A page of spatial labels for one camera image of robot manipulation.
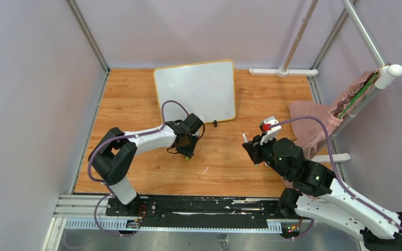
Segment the yellow framed whiteboard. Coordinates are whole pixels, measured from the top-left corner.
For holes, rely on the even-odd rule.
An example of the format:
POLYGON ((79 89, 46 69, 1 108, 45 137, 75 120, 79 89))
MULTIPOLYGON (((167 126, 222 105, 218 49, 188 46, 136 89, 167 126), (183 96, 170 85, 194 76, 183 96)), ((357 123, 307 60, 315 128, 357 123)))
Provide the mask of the yellow framed whiteboard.
POLYGON ((237 115, 235 65, 231 60, 159 67, 153 71, 163 121, 194 113, 204 123, 237 115))

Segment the green white marker pen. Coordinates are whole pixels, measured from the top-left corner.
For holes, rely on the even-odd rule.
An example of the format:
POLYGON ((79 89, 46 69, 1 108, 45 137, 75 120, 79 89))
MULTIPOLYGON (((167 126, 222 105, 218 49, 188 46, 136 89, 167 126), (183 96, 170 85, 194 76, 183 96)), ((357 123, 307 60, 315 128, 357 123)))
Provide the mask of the green white marker pen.
POLYGON ((244 131, 242 131, 242 136, 243 136, 244 143, 248 143, 248 139, 247 139, 247 136, 245 135, 244 131))

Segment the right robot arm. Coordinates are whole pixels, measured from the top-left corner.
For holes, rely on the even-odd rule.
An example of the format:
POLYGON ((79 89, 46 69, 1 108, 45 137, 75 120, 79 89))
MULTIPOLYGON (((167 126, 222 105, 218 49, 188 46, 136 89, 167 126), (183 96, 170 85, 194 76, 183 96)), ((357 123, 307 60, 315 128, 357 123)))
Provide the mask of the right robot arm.
POLYGON ((325 223, 362 241, 368 250, 402 250, 402 212, 392 212, 339 182, 321 163, 307 160, 303 149, 282 138, 244 142, 254 164, 265 163, 291 182, 278 200, 279 214, 325 223))

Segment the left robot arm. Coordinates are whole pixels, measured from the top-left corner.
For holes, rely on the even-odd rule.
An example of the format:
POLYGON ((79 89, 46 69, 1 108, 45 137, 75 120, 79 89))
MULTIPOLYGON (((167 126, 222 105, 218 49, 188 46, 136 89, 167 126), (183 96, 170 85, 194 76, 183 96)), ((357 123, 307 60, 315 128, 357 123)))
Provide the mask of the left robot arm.
POLYGON ((183 120, 167 121, 156 128, 138 132, 110 129, 88 157, 104 185, 119 202, 119 209, 127 216, 139 211, 139 195, 127 174, 133 159, 155 149, 166 149, 186 159, 194 156, 198 141, 203 137, 205 124, 195 114, 183 120))

